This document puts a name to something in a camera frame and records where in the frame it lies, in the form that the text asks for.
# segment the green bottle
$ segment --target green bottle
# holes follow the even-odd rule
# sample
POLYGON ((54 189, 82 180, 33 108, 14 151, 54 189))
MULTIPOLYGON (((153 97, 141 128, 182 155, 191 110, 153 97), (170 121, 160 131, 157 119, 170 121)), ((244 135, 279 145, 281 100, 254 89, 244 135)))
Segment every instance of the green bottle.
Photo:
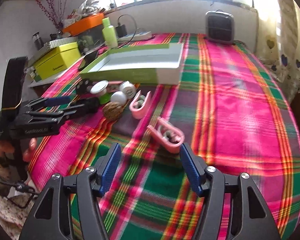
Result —
POLYGON ((109 49, 114 49, 118 47, 117 35, 115 33, 114 27, 110 24, 109 17, 102 19, 103 30, 102 34, 105 38, 106 45, 109 49))

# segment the green bottle cap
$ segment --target green bottle cap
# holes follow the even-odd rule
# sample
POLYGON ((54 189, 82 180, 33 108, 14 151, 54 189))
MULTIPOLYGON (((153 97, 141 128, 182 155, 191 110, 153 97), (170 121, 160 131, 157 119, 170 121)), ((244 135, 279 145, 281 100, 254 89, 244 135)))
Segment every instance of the green bottle cap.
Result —
POLYGON ((107 27, 107 26, 111 25, 109 17, 102 19, 102 24, 103 24, 103 27, 107 27))

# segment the silver bolt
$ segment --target silver bolt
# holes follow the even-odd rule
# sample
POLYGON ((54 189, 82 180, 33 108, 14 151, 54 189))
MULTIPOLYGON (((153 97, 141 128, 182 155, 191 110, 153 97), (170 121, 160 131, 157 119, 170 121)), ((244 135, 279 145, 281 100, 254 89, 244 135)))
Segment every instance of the silver bolt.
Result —
POLYGON ((244 179, 248 179, 250 176, 248 173, 243 172, 243 173, 241 173, 241 177, 243 177, 244 179))
POLYGON ((87 173, 92 173, 92 172, 94 172, 94 170, 95 170, 95 167, 93 167, 93 166, 89 166, 88 168, 86 168, 87 173))
POLYGON ((59 179, 60 178, 60 174, 59 173, 55 173, 52 175, 53 179, 59 179))
POLYGON ((207 167, 207 171, 209 171, 209 172, 215 172, 215 171, 216 171, 216 168, 213 167, 213 166, 208 166, 208 167, 207 167))

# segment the pink u-shaped object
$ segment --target pink u-shaped object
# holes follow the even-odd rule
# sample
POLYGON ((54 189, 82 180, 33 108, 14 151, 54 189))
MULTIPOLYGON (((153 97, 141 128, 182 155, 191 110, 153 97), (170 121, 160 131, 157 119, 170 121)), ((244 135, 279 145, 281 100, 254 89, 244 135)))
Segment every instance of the pink u-shaped object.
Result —
POLYGON ((151 136, 160 143, 168 152, 178 154, 180 150, 181 144, 185 141, 184 133, 174 127, 171 123, 167 122, 164 118, 158 117, 157 118, 158 124, 165 127, 167 130, 173 132, 176 136, 179 137, 178 143, 171 143, 165 137, 163 137, 162 133, 156 130, 152 125, 147 126, 147 130, 150 131, 151 136))
POLYGON ((148 111, 148 109, 150 108, 150 101, 151 101, 151 91, 149 91, 146 95, 145 101, 143 103, 143 105, 140 108, 135 108, 133 105, 134 103, 136 103, 139 98, 141 96, 141 91, 139 91, 134 99, 132 100, 132 102, 129 105, 129 109, 132 113, 132 116, 135 119, 141 119, 146 115, 146 112, 148 111))

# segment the open cardboard box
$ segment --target open cardboard box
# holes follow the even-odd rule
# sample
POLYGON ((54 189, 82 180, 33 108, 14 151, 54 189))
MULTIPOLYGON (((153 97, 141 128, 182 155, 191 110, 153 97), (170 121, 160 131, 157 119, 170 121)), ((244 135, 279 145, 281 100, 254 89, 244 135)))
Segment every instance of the open cardboard box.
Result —
POLYGON ((177 85, 183 44, 141 45, 111 49, 80 72, 92 81, 128 80, 132 83, 177 85))

